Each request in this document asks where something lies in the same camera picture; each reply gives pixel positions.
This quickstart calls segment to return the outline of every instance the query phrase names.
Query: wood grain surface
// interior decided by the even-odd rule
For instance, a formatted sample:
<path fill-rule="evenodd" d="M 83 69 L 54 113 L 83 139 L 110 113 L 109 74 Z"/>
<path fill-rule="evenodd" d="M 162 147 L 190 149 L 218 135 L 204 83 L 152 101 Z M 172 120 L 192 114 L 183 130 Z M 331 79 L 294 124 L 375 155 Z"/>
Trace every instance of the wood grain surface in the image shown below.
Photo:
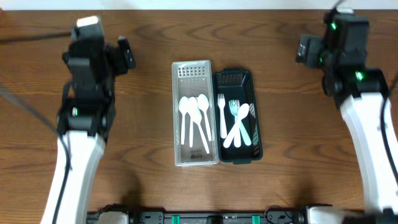
<path fill-rule="evenodd" d="M 331 203 L 363 208 L 353 142 L 321 88 L 322 73 L 295 64 L 300 34 L 323 34 L 323 11 L 4 12 L 0 39 L 68 30 L 103 16 L 106 40 L 128 37 L 137 68 L 116 80 L 116 109 L 90 210 L 111 203 L 168 211 L 265 210 Z M 371 21 L 368 65 L 398 71 L 398 12 Z M 55 121 L 70 38 L 0 45 L 0 83 Z M 174 165 L 171 64 L 211 60 L 212 71 L 252 72 L 262 160 L 234 166 Z M 393 117 L 398 123 L 396 100 Z M 0 223 L 38 223 L 55 168 L 55 136 L 0 98 Z"/>

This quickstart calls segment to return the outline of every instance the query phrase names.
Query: black plastic basket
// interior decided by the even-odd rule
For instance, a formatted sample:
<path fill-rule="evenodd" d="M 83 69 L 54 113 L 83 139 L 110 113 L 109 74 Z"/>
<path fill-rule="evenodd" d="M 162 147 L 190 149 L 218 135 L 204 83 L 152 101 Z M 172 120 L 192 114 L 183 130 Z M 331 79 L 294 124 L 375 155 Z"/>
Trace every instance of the black plastic basket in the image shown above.
<path fill-rule="evenodd" d="M 225 97 L 224 114 L 227 131 L 234 125 L 234 116 L 229 112 L 228 101 L 239 100 L 241 105 L 243 103 L 249 105 L 250 112 L 242 122 L 251 137 L 250 146 L 242 143 L 239 148 L 234 147 L 233 144 L 227 149 L 223 147 L 224 139 L 220 138 L 220 109 L 217 106 L 219 93 L 224 94 Z M 251 161 L 260 160 L 262 158 L 261 134 L 251 73 L 238 68 L 226 68 L 222 72 L 214 73 L 213 94 L 216 108 L 216 140 L 220 160 L 234 164 L 249 164 Z"/>

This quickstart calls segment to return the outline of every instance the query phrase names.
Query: green tape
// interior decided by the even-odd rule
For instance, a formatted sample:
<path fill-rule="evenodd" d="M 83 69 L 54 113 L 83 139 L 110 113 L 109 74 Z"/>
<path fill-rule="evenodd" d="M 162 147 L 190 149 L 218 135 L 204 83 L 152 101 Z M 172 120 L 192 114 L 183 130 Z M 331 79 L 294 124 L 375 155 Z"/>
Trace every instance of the green tape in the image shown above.
<path fill-rule="evenodd" d="M 180 216 L 172 215 L 172 224 L 180 224 Z"/>
<path fill-rule="evenodd" d="M 253 224 L 261 224 L 261 217 L 259 215 L 253 215 L 251 220 Z"/>

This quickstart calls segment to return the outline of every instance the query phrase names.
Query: black mount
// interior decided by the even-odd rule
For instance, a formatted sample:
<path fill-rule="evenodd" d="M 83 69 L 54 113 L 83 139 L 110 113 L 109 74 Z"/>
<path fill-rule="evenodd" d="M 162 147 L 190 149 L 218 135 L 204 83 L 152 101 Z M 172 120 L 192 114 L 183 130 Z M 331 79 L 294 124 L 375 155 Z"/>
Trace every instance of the black mount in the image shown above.
<path fill-rule="evenodd" d="M 388 86 L 378 68 L 366 68 L 369 21 L 353 11 L 336 8 L 325 14 L 323 37 L 302 35 L 296 62 L 323 70 L 322 87 L 335 100 L 336 107 L 349 96 L 380 92 L 387 96 Z"/>
<path fill-rule="evenodd" d="M 127 38 L 119 37 L 118 47 L 105 44 L 99 17 L 94 22 L 71 29 L 73 42 L 62 55 L 72 73 L 64 86 L 62 106 L 58 112 L 58 132 L 69 130 L 96 133 L 107 141 L 115 117 L 114 83 L 118 75 L 136 67 Z M 74 97 L 68 97 L 72 86 Z"/>

